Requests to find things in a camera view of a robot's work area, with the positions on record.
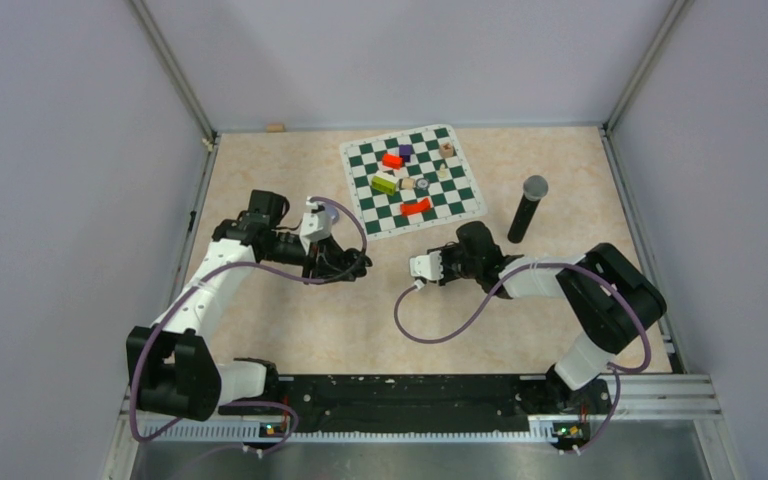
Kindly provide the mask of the black earbud case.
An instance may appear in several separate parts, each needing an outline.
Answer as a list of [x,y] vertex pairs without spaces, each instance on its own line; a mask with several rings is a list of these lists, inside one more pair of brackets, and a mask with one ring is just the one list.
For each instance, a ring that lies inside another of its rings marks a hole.
[[373,265],[371,258],[366,254],[365,249],[350,248],[345,251],[345,256],[350,261],[352,269],[366,269]]

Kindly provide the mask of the lavender earbud charging case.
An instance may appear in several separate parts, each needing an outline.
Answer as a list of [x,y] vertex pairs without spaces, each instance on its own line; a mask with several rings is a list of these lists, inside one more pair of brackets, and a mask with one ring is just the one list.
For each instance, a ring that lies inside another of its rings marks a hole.
[[340,219],[340,210],[331,203],[325,203],[323,210],[328,215],[331,225],[335,225]]

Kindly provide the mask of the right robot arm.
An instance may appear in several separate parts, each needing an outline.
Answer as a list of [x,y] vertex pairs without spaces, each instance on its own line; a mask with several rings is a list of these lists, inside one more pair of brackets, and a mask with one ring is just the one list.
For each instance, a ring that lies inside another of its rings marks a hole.
[[455,241],[411,260],[410,270],[439,286],[473,280],[489,298],[566,300],[582,332],[547,372],[546,397],[560,412],[582,404],[586,386],[667,312],[661,292],[610,243],[568,257],[506,255],[480,221],[462,225]]

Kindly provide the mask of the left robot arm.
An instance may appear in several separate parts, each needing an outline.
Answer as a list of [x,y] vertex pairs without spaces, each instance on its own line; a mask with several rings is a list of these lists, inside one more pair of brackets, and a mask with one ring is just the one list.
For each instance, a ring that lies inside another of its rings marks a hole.
[[280,194],[252,191],[247,209],[215,229],[205,257],[179,296],[151,326],[126,339],[130,413],[147,411],[203,421],[220,406],[243,400],[257,413],[279,404],[273,364],[257,359],[218,364],[209,342],[245,279],[257,270],[305,285],[351,282],[372,261],[368,242],[342,248],[332,234],[330,209],[339,203],[311,197],[298,227],[282,221],[290,210]]

